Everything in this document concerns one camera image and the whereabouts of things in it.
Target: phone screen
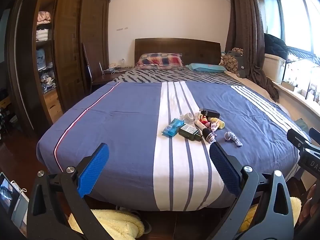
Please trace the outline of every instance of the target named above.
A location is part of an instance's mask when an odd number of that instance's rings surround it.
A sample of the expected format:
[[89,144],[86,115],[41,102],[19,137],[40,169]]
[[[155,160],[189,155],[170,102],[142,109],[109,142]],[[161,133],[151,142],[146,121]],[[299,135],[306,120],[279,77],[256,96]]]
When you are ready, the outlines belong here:
[[0,203],[11,217],[20,193],[11,185],[3,173],[0,174]]

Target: green bottle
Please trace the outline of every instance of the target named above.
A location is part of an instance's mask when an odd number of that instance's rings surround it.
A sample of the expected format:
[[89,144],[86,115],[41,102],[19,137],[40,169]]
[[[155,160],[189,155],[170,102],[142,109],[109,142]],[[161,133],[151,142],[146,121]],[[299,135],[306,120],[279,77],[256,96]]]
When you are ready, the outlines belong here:
[[178,133],[191,141],[196,140],[200,142],[202,140],[202,135],[200,131],[188,124],[185,124],[184,126],[180,127]]

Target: human hand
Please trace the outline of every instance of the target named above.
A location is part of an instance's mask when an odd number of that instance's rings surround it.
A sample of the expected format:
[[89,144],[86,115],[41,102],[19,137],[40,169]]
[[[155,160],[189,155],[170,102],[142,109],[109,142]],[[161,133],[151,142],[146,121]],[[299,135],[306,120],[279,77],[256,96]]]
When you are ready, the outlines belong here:
[[307,196],[307,202],[303,205],[303,208],[302,208],[302,212],[300,213],[300,216],[299,216],[299,223],[301,224],[309,215],[312,217],[316,210],[318,209],[319,207],[319,204],[314,204],[313,206],[311,206],[311,199],[312,197],[314,196],[315,194],[315,191],[316,191],[316,185],[313,185],[311,188],[310,188],[310,191],[308,193],[308,196]]

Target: dark floor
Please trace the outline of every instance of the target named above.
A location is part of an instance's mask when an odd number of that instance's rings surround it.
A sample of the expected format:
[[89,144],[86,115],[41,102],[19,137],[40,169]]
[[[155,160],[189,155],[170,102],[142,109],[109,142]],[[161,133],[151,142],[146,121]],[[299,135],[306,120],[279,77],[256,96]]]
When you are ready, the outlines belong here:
[[[39,170],[46,171],[36,158],[37,140],[27,138],[14,130],[0,142],[0,171],[9,180],[15,180],[21,188],[26,188],[29,196],[34,178]],[[301,189],[295,180],[290,180],[288,188],[291,196],[301,197]],[[65,214],[70,209],[63,196],[59,197]],[[100,202],[88,196],[84,198],[91,209],[114,209],[110,203]],[[152,231],[141,240],[204,240],[218,225],[227,209],[203,208],[192,212],[141,212],[151,224]]]

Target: teal pillow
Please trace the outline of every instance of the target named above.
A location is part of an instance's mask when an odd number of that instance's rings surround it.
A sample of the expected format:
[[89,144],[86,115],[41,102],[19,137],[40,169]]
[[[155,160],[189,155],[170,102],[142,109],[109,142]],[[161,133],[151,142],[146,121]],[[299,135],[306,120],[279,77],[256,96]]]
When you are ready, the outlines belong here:
[[197,72],[223,73],[227,71],[224,68],[224,66],[201,64],[201,63],[191,63],[190,65],[186,65],[186,67],[188,67],[192,71],[197,71]]

